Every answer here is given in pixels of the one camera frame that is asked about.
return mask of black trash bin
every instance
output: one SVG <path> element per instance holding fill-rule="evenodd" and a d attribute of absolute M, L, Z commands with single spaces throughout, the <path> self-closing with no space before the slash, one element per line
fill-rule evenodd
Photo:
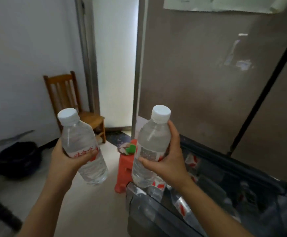
<path fill-rule="evenodd" d="M 17 142 L 0 153 L 0 174 L 11 179 L 32 175 L 41 163 L 41 151 L 34 142 Z"/>

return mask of person's left hand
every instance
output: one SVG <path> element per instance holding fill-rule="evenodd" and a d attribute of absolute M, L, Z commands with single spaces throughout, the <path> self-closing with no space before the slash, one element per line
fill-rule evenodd
<path fill-rule="evenodd" d="M 97 150 L 93 150 L 78 158 L 69 158 L 63 153 L 61 138 L 59 138 L 51 154 L 51 163 L 44 190 L 51 194 L 64 195 L 70 189 L 78 169 L 97 153 Z"/>

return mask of green object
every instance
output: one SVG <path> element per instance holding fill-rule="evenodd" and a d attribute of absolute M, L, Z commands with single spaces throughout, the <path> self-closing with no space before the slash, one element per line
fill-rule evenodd
<path fill-rule="evenodd" d="M 128 154 L 134 154 L 136 151 L 136 146 L 133 144 L 130 144 L 130 147 L 126 148 L 126 151 Z"/>

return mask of forearm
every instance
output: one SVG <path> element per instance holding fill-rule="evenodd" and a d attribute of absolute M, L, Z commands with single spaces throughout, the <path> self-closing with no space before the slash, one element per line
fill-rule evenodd
<path fill-rule="evenodd" d="M 52 237 L 63 198 L 64 193 L 53 193 L 44 187 L 18 237 Z"/>
<path fill-rule="evenodd" d="M 209 237 L 253 237 L 191 179 L 178 190 Z"/>

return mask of stool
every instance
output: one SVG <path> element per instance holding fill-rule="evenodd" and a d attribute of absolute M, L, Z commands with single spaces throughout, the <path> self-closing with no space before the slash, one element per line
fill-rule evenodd
<path fill-rule="evenodd" d="M 137 145 L 137 140 L 131 140 L 130 142 L 134 145 Z M 115 185 L 115 192 L 117 193 L 126 192 L 126 185 L 132 181 L 131 170 L 132 170 L 132 164 L 134 162 L 134 156 L 135 154 L 132 155 L 121 154 L 119 156 L 117 182 Z"/>

